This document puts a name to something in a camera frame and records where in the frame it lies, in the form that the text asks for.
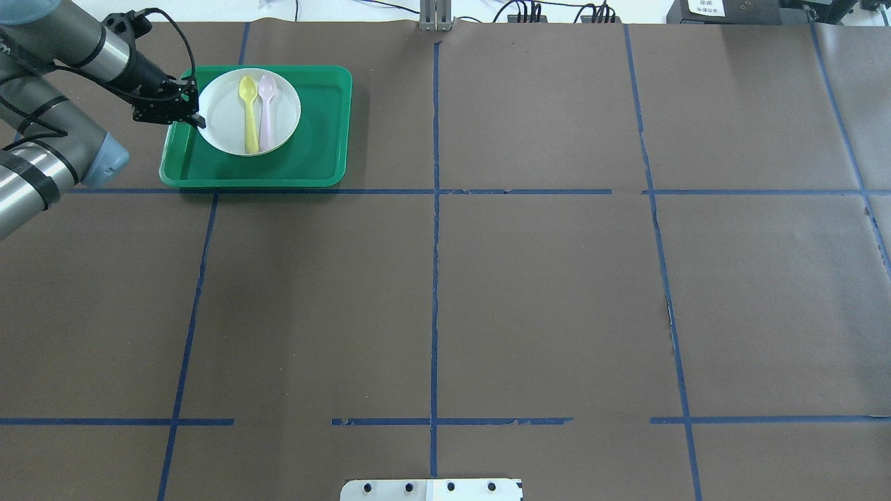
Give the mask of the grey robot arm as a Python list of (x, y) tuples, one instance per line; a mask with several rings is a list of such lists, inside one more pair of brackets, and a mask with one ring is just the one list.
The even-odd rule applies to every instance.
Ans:
[(169, 75), (136, 47), (159, 8), (96, 19), (71, 1), (3, 1), (2, 120), (18, 138), (1, 152), (1, 234), (9, 237), (77, 185), (97, 189), (130, 154), (109, 131), (47, 81), (83, 77), (132, 108), (136, 122), (204, 128), (195, 69)]

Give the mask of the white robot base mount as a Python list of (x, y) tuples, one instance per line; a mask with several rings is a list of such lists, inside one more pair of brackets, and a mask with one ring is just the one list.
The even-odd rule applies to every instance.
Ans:
[(340, 500), (523, 500), (520, 479), (354, 479)]

